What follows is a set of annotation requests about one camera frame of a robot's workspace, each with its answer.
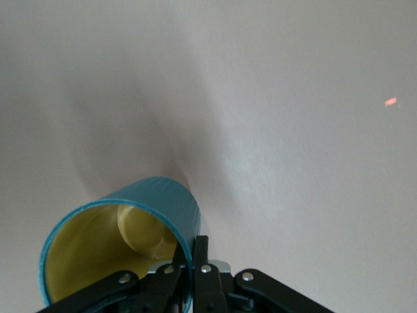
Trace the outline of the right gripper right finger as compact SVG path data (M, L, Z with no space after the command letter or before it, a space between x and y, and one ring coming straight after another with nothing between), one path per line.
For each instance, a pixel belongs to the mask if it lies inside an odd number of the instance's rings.
M257 269L231 274L224 261L208 259L209 237L193 252L194 313L335 313Z

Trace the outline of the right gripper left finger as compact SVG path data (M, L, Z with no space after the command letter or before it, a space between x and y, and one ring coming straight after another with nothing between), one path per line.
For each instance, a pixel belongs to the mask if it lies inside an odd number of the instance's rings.
M144 278L117 271L36 313L180 313L185 265L178 244L173 259L153 265Z

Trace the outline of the teal cup with handle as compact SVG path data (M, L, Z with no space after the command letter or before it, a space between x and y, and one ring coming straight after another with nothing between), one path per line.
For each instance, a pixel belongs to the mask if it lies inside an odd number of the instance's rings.
M192 306L192 252L201 214L192 193L165 177L132 183L67 214L48 235L38 280L45 308L117 271L144 278L153 265L171 261L176 246L186 258L178 283Z

